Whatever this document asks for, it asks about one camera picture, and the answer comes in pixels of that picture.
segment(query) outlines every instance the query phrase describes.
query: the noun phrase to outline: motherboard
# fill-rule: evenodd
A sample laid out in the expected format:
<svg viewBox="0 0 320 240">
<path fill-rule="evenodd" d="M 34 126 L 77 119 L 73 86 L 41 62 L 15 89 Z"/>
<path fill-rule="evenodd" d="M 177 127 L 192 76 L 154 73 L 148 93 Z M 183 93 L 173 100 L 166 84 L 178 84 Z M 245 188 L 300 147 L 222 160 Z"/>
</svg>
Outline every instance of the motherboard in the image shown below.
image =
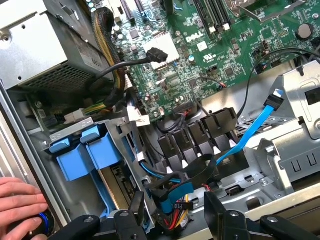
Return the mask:
<svg viewBox="0 0 320 240">
<path fill-rule="evenodd" d="M 112 39 L 125 60 L 155 47 L 165 63 L 133 66 L 129 75 L 152 122 L 221 89 L 247 81 L 255 62 L 281 48 L 314 51 L 320 44 L 317 0 L 121 0 L 102 1 L 115 12 Z M 261 74 L 292 54 L 262 62 Z"/>
</svg>

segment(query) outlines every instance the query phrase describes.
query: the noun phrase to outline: finger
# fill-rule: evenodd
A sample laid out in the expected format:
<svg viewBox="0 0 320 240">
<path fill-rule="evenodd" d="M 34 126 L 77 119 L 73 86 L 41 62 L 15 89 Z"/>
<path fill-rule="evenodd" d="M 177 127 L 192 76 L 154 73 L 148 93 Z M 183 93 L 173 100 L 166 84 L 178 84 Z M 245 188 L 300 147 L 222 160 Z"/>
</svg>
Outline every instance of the finger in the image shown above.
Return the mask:
<svg viewBox="0 0 320 240">
<path fill-rule="evenodd" d="M 41 222 L 42 220 L 39 217 L 25 220 L 11 232 L 9 232 L 5 237 L 1 238 L 1 240 L 21 240 L 29 232 L 36 230 L 40 226 Z"/>
<path fill-rule="evenodd" d="M 48 239 L 48 238 L 47 238 L 46 235 L 41 234 L 41 235 L 35 236 L 35 237 L 32 238 L 31 240 L 47 240 L 47 239 Z"/>
<path fill-rule="evenodd" d="M 25 206 L 31 206 L 34 204 L 46 203 L 46 199 L 42 194 L 5 197 L 0 198 L 0 212 Z"/>
<path fill-rule="evenodd" d="M 48 205 L 42 203 L 0 212 L 0 227 L 43 213 L 47 208 Z"/>
<path fill-rule="evenodd" d="M 7 183 L 23 183 L 23 181 L 15 177 L 0 177 L 0 186 Z"/>
<path fill-rule="evenodd" d="M 21 182 L 7 182 L 0 186 L 0 198 L 12 194 L 36 195 L 41 194 L 41 191 L 32 185 Z"/>
</svg>

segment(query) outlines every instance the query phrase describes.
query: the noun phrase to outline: braided cable sleeve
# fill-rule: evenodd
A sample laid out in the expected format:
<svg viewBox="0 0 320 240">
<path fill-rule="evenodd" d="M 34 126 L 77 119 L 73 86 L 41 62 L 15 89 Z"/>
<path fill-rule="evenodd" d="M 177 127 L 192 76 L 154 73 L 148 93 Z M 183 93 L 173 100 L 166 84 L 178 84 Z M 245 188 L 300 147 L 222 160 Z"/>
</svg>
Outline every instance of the braided cable sleeve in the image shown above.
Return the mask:
<svg viewBox="0 0 320 240">
<path fill-rule="evenodd" d="M 117 63 L 120 63 L 120 57 L 118 55 L 118 51 L 115 48 L 114 44 L 112 43 L 110 33 L 112 30 L 112 26 L 114 24 L 114 15 L 112 11 L 110 11 L 106 7 L 102 7 L 97 9 L 93 13 L 92 17 L 92 26 L 95 40 L 103 53 L 104 57 L 106 58 L 108 64 L 113 66 Z M 123 68 L 119 68 L 113 72 L 114 76 L 114 83 L 112 87 L 112 91 L 104 100 L 104 105 L 107 108 L 112 108 L 116 105 L 124 95 L 125 86 L 126 86 L 126 77 L 125 71 Z M 97 86 L 101 86 L 104 84 L 106 80 L 96 81 L 91 84 L 89 87 L 91 92 L 95 92 L 94 89 Z"/>
</svg>

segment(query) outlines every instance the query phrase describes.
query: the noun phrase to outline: black cable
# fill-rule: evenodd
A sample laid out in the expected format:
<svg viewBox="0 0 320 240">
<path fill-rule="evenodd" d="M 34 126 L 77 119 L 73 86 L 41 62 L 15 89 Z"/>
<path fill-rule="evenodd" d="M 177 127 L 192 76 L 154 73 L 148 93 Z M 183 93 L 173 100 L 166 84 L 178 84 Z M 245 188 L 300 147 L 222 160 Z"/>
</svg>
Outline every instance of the black cable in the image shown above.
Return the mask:
<svg viewBox="0 0 320 240">
<path fill-rule="evenodd" d="M 219 82 L 218 80 L 212 78 L 212 77 L 206 77 L 206 76 L 201 76 L 201 77 L 198 77 L 196 78 L 192 85 L 191 85 L 191 92 L 192 92 L 192 97 L 194 99 L 194 101 L 196 102 L 196 104 L 198 105 L 198 107 L 205 113 L 205 115 L 209 115 L 209 113 L 207 112 L 207 110 L 201 105 L 201 103 L 198 101 L 198 99 L 196 98 L 196 94 L 195 94 L 195 85 L 196 85 L 196 82 L 198 80 L 209 80 L 209 81 L 213 81 L 217 84 L 219 84 L 220 86 L 222 86 L 223 88 L 225 88 L 226 86 L 222 85 L 221 82 Z"/>
<path fill-rule="evenodd" d="M 139 59 L 139 60 L 132 60 L 132 61 L 122 61 L 120 63 L 117 63 L 105 70 L 103 70 L 102 72 L 100 72 L 96 77 L 95 80 L 98 81 L 99 79 L 103 78 L 105 75 L 117 70 L 117 69 L 121 69 L 124 67 L 128 67 L 128 66 L 134 66 L 134 65 L 141 65 L 141 64 L 148 64 L 150 63 L 151 60 L 149 57 L 143 58 L 143 59 Z"/>
<path fill-rule="evenodd" d="M 250 84 L 251 84 L 251 80 L 253 78 L 253 74 L 255 72 L 255 69 L 256 67 L 266 58 L 272 56 L 273 54 L 277 54 L 279 53 L 279 55 L 277 55 L 276 57 L 274 57 L 273 59 L 269 60 L 268 61 L 268 64 L 270 62 L 272 62 L 274 59 L 276 58 L 279 58 L 280 56 L 283 56 L 283 55 L 286 55 L 286 54 L 296 54 L 296 55 L 299 55 L 299 56 L 303 56 L 303 54 L 301 52 L 304 52 L 304 53 L 307 53 L 307 54 L 311 54 L 313 56 L 316 56 L 317 58 L 320 57 L 320 55 L 316 52 L 311 52 L 311 51 L 308 51 L 308 50 L 304 50 L 304 49 L 300 49 L 300 48 L 296 48 L 296 47 L 287 47 L 287 48 L 282 48 L 282 49 L 278 49 L 278 50 L 275 50 L 275 51 L 272 51 L 270 52 L 269 54 L 263 56 L 259 61 L 256 62 L 256 64 L 254 65 L 254 67 L 252 68 L 251 70 L 251 73 L 250 73 L 250 76 L 248 78 L 248 82 L 247 82 L 247 85 L 246 85 L 246 92 L 245 92 L 245 98 L 244 98 L 244 103 L 242 105 L 242 107 L 240 108 L 239 112 L 237 113 L 237 117 L 240 118 L 242 113 L 244 112 L 245 110 L 245 107 L 246 107 L 246 104 L 247 104 L 247 101 L 248 101 L 248 96 L 249 96 L 249 87 L 250 87 Z"/>
<path fill-rule="evenodd" d="M 157 154 L 159 154 L 161 157 L 165 158 L 165 155 L 163 155 L 161 152 L 159 152 L 159 151 L 155 148 L 155 146 L 152 145 L 151 142 L 149 142 L 149 145 L 150 145 L 150 147 L 151 147 Z"/>
<path fill-rule="evenodd" d="M 178 120 L 176 120 L 170 127 L 168 128 L 162 128 L 160 126 L 160 121 L 156 122 L 156 127 L 159 129 L 159 131 L 163 134 L 167 134 L 169 132 L 171 132 L 172 130 L 174 130 L 175 128 L 177 128 L 180 124 L 180 122 L 183 120 L 183 115 L 180 115 L 180 118 Z"/>
</svg>

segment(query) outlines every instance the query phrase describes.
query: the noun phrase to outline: heatsink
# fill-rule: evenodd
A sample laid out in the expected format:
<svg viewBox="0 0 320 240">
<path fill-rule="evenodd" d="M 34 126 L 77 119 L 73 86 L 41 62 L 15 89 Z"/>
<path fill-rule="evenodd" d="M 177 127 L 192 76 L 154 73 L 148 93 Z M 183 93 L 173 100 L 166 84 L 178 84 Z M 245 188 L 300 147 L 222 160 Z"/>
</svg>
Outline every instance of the heatsink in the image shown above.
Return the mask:
<svg viewBox="0 0 320 240">
<path fill-rule="evenodd" d="M 145 52 L 149 51 L 151 48 L 157 48 L 168 54 L 166 62 L 157 63 L 152 62 L 151 66 L 154 70 L 165 67 L 167 64 L 173 63 L 179 59 L 179 53 L 175 46 L 175 43 L 169 33 L 160 35 L 159 37 L 154 38 L 150 42 L 146 43 L 143 46 Z"/>
</svg>

